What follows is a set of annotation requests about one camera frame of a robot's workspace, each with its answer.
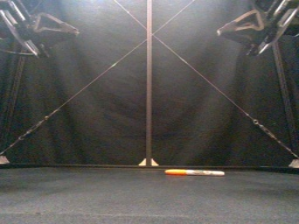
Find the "diagonal cable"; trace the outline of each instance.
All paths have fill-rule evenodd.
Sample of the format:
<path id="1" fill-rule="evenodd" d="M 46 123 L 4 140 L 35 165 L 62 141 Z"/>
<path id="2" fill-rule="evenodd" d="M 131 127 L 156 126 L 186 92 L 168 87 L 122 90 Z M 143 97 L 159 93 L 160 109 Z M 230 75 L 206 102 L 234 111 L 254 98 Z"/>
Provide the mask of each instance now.
<path id="1" fill-rule="evenodd" d="M 44 122 L 50 120 L 50 118 L 62 110 L 62 108 L 87 90 L 87 88 L 99 80 L 99 78 L 126 59 L 126 57 L 139 48 L 139 46 L 146 42 L 146 40 L 116 61 L 112 66 L 108 67 L 108 69 L 98 75 L 98 77 L 83 87 L 83 89 L 26 131 L 23 135 L 18 137 L 18 139 L 13 141 L 13 143 L 3 150 L 0 151 L 0 156 L 11 150 L 19 142 L 22 142 L 30 134 L 32 134 L 43 125 Z"/>

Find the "dark floor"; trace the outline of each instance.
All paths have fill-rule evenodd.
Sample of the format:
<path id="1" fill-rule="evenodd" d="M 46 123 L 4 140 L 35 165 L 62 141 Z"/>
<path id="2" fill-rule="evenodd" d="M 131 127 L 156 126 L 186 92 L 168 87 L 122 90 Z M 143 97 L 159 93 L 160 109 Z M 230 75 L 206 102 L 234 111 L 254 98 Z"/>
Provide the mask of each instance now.
<path id="1" fill-rule="evenodd" d="M 0 169 L 0 222 L 299 223 L 299 175 L 227 171 Z"/>

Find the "black curtain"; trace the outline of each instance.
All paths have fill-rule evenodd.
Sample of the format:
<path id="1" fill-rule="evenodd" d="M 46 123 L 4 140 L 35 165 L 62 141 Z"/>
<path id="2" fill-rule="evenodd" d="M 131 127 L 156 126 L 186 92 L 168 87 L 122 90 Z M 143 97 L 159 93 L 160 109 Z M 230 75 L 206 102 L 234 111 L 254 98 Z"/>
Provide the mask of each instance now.
<path id="1" fill-rule="evenodd" d="M 195 1 L 180 12 L 190 2 L 154 1 L 154 160 L 288 165 L 288 152 L 204 80 L 290 144 L 271 50 L 248 57 L 216 35 L 248 11 L 248 1 Z M 8 142 L 98 80 L 7 156 L 13 163 L 138 165 L 146 158 L 146 0 L 46 0 L 39 10 L 80 35 L 52 48 L 51 58 L 26 60 Z M 1 86 L 8 80 L 3 73 Z"/>

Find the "pole base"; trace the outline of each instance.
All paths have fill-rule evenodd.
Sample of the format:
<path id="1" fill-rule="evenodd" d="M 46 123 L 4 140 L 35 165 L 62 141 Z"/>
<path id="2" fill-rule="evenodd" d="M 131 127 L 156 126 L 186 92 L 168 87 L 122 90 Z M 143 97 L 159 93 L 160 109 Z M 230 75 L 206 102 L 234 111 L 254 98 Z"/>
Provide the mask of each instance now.
<path id="1" fill-rule="evenodd" d="M 7 164 L 9 164 L 9 161 L 8 161 L 7 157 L 0 156 L 0 165 L 7 165 Z"/>
<path id="2" fill-rule="evenodd" d="M 294 159 L 292 163 L 288 165 L 288 167 L 299 168 L 299 159 Z"/>

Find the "orange marker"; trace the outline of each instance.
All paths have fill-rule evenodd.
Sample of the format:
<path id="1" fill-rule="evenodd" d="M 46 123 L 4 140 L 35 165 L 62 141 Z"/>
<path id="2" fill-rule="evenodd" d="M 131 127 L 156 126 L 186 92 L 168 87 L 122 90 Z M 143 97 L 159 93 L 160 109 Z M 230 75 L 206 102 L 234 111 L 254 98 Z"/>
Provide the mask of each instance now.
<path id="1" fill-rule="evenodd" d="M 224 171 L 166 170 L 167 175 L 224 176 Z"/>

